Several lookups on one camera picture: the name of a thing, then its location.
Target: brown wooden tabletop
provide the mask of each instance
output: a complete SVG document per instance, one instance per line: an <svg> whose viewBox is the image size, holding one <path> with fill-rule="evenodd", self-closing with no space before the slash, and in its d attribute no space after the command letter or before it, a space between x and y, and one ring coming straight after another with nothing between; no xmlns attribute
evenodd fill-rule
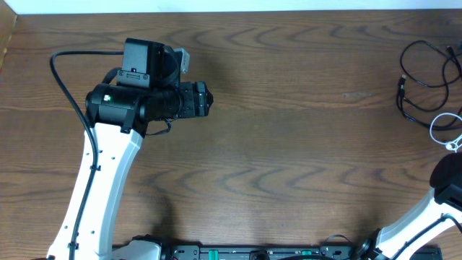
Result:
<svg viewBox="0 0 462 260"><path fill-rule="evenodd" d="M183 80L205 81L215 102L208 117L144 140L114 243L146 233L204 244L300 245L336 233L357 241L417 203L448 153L398 113L398 58L414 40L459 44L462 11L20 16L0 73L0 259L46 255L80 166L83 127L51 75L51 54L120 51L127 37L184 47ZM443 61L424 48L406 57L430 83L441 82ZM120 56L56 63L82 109L120 65ZM420 103L442 99L442 90L408 86ZM461 104L460 88L451 85L447 111ZM461 239L453 228L432 243L460 259Z"/></svg>

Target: robotic arm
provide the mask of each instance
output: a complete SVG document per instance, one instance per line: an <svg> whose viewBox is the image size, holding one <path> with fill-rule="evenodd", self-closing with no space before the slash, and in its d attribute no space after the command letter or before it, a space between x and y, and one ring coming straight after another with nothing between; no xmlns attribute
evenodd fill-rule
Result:
<svg viewBox="0 0 462 260"><path fill-rule="evenodd" d="M122 68L114 69L88 93L86 119L97 145L97 164L90 192L93 149L85 132L84 153L71 202L47 259L152 260L295 260L340 259L337 251L312 248L166 248L149 240L133 240L113 251L113 229L128 170L147 134L150 121L207 116L213 96L204 82L180 82L189 55L161 43L127 39ZM117 84L109 82L117 75ZM462 156L444 157L435 168L431 189L400 220L376 230L354 248L348 259L407 260L444 230L462 222ZM79 208L84 208L79 215ZM77 236L73 239L74 230ZM414 255L413 260L420 260Z"/></svg>

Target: white backdrop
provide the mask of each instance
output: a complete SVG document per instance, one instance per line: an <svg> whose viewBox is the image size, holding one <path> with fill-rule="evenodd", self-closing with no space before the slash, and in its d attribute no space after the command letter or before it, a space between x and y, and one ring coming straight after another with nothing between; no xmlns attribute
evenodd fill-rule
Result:
<svg viewBox="0 0 462 260"><path fill-rule="evenodd" d="M6 0L17 14L460 9L461 0Z"/></svg>

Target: white zip tie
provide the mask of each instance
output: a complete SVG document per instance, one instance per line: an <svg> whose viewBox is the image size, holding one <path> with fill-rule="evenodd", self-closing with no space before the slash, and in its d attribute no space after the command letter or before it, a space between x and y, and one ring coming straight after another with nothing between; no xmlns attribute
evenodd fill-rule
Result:
<svg viewBox="0 0 462 260"><path fill-rule="evenodd" d="M447 150L450 150L450 151L454 151L454 152L457 152L457 150L459 149L459 147L462 146L462 143L459 144L459 142L462 140L462 134L454 139L453 141L450 141L450 142L441 142L441 141L438 141L436 140L434 137L433 137L433 133L432 133L432 129L433 129L433 124L436 122L436 120L440 117L440 116L453 116L455 118L457 118L458 120L462 121L462 117L460 117L459 115L456 115L454 113L441 113L439 114L437 117L435 117L435 119L433 119L432 123L430 124L430 137L432 137L433 141L437 142L438 144L442 144L446 147Z"/></svg>

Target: white cable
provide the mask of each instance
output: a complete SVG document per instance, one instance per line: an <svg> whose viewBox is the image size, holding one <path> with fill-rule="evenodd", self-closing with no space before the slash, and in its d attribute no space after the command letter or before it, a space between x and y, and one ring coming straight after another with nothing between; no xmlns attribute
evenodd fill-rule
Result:
<svg viewBox="0 0 462 260"><path fill-rule="evenodd" d="M450 142L441 142L441 141L436 140L436 138L433 137L433 133L432 133L433 124L436 122L436 120L440 116L453 116L453 117L457 118L460 121L462 121L462 117L460 117L459 115L456 115L454 113L441 113L438 116L436 116L435 119L433 119L432 123L430 124L430 137L432 137L433 141L437 142L438 144L444 145L447 150L457 152L459 147L462 146L462 144L459 144L459 142L462 140L462 134L458 138L456 138L456 139L454 139L453 141L450 141Z"/></svg>

